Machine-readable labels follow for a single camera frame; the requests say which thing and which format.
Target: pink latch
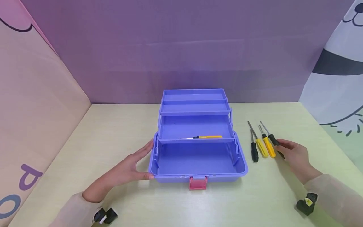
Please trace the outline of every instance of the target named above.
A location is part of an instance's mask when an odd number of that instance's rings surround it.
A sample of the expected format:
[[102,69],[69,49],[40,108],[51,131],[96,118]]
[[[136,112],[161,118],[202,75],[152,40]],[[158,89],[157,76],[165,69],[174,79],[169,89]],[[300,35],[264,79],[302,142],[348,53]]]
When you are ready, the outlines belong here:
[[207,189],[207,177],[203,179],[194,180],[193,177],[189,178],[189,190],[206,190]]

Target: child's hand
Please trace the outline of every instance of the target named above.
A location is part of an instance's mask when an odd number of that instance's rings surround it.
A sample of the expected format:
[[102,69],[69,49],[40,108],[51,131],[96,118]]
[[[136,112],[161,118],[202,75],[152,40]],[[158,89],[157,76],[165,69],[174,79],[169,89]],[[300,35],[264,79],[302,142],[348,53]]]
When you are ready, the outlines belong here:
[[138,172],[136,170],[137,162],[144,158],[151,151],[153,146],[154,142],[153,140],[150,140],[140,150],[128,155],[124,160],[105,173],[105,177],[111,186],[115,187],[131,181],[153,179],[154,176],[152,174]]
[[131,181],[150,180],[154,176],[150,173],[142,173],[136,170],[136,164],[144,158],[154,146],[150,140],[145,146],[110,169],[107,173],[93,182],[83,193],[83,198],[92,203],[99,203],[106,197],[109,191],[118,185],[123,185]]
[[306,182],[322,174],[310,164],[306,147],[285,139],[277,139],[277,141],[281,145],[276,146],[276,150],[285,156],[291,171],[302,184],[306,184]]

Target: purple tool box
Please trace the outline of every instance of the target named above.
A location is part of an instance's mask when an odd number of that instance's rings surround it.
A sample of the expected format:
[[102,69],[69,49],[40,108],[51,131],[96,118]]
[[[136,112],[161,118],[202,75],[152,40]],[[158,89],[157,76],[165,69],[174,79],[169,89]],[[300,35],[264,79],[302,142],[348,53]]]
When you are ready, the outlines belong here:
[[[149,172],[160,183],[235,181],[248,172],[223,89],[164,90]],[[186,139],[221,135],[223,138]]]

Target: beige table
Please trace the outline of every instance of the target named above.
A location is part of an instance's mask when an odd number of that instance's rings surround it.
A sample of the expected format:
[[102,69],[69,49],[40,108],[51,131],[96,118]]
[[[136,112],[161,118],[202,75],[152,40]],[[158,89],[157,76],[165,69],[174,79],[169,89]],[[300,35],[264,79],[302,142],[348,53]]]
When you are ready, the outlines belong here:
[[[262,120],[277,138],[305,145],[312,164],[363,195],[363,176],[300,103],[231,104],[233,128],[249,172],[236,182],[188,184],[134,182],[115,188],[105,206],[112,226],[339,226],[317,207],[308,218],[294,209],[306,191],[280,159],[250,155],[249,120]],[[10,227],[47,226],[68,198],[138,150],[157,130],[159,105],[93,105],[30,194]],[[139,163],[147,171],[149,158]]]

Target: pink sleeve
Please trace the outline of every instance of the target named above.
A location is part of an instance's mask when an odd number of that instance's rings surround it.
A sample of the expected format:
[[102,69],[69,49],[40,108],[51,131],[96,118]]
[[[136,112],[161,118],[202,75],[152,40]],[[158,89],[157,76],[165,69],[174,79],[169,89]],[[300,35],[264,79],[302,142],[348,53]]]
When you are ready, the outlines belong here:
[[72,195],[49,227],[91,227],[93,216],[101,209],[102,202],[90,203],[82,192]]
[[363,226],[363,197],[334,177],[323,174],[305,184],[318,195],[317,204],[345,227]]

